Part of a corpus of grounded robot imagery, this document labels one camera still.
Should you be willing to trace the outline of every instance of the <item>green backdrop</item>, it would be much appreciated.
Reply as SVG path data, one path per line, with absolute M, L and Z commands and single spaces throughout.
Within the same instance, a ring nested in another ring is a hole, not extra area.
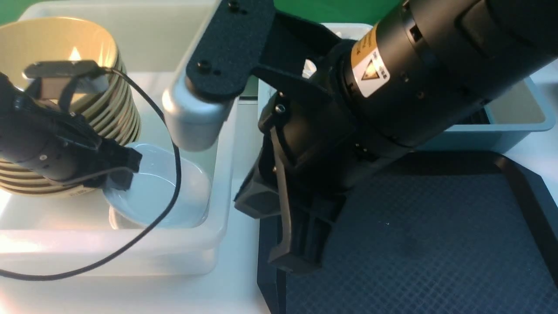
M 0 24 L 15 21 L 39 0 L 0 0 Z M 398 0 L 275 0 L 278 9 L 315 22 L 375 24 Z
M 275 0 L 278 9 L 315 22 L 371 25 L 397 3 L 399 0 Z

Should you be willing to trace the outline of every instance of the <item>black tray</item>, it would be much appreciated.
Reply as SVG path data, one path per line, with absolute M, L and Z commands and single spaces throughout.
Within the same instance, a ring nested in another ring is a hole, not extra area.
M 555 314 L 557 231 L 530 170 L 489 152 L 414 153 L 356 187 L 318 272 L 269 266 L 281 224 L 262 220 L 258 285 L 272 314 Z

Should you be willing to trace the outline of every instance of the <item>triangle warning symbol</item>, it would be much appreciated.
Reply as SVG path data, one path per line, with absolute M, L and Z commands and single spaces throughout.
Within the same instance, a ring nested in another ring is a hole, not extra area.
M 370 60 L 370 63 L 366 67 L 366 71 L 364 71 L 364 75 L 362 76 L 362 80 L 379 79 L 379 78 L 380 78 L 380 76 L 378 75 L 378 72 L 376 71 L 376 67 L 374 66 L 374 62 L 372 62 L 372 60 Z

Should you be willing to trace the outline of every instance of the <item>clear plastic bin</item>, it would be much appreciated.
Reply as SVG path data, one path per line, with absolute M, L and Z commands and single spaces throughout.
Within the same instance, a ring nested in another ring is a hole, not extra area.
M 21 20 L 71 16 L 105 27 L 119 45 L 128 74 L 161 105 L 176 66 L 214 4 L 201 0 L 44 2 L 30 7 Z M 139 141 L 170 150 L 164 124 L 137 93 L 134 101 L 142 119 Z M 85 275 L 204 274 L 215 267 L 227 229 L 236 121 L 237 104 L 218 143 L 201 153 L 182 152 L 213 182 L 202 223 L 190 229 L 156 229 L 122 256 Z M 101 191 L 69 199 L 0 192 L 2 269 L 52 274 L 80 268 L 116 251 L 139 232 L 111 228 L 109 205 Z

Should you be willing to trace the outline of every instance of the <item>plastic bin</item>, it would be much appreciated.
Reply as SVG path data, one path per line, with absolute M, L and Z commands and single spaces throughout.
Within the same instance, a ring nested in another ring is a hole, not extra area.
M 161 105 L 163 91 L 214 3 L 44 2 L 30 7 L 21 19 L 71 16 L 102 25 L 118 43 L 128 74 Z M 142 119 L 139 141 L 170 149 L 164 124 L 137 93 L 134 101 Z M 85 275 L 204 274 L 215 267 L 230 209 L 236 123 L 235 104 L 214 147 L 181 154 L 212 178 L 209 205 L 201 223 L 190 229 L 155 229 L 123 255 Z M 28 198 L 4 192 L 0 193 L 0 215 L 0 268 L 28 274 L 83 267 L 116 251 L 140 232 L 111 228 L 109 205 L 100 191 L 69 199 Z
M 342 38 L 360 39 L 372 27 L 358 23 L 324 23 Z M 275 90 L 260 81 L 258 103 L 265 106 Z M 532 132 L 550 130 L 556 124 L 555 114 L 539 88 L 528 78 L 496 99 L 479 115 L 488 124 L 472 117 L 468 124 L 454 125 L 433 138 L 419 150 L 489 150 L 505 153 Z

